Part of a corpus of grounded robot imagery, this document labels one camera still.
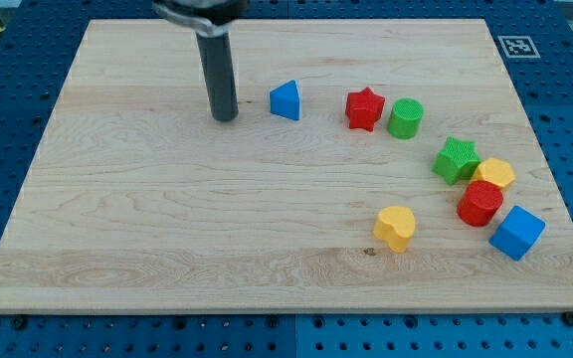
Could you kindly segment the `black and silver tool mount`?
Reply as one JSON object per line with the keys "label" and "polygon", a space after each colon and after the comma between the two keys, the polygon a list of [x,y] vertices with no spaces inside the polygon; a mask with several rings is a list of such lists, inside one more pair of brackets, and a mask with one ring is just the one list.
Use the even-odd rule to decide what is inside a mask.
{"label": "black and silver tool mount", "polygon": [[224,35],[250,6],[249,0],[152,0],[151,3],[159,17],[202,37]]}

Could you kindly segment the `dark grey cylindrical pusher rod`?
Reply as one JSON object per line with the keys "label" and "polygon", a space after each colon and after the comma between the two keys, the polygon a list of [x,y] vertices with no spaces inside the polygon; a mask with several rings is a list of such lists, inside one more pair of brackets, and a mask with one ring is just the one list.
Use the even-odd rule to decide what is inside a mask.
{"label": "dark grey cylindrical pusher rod", "polygon": [[196,38],[211,114],[217,121],[231,121],[238,102],[229,35]]}

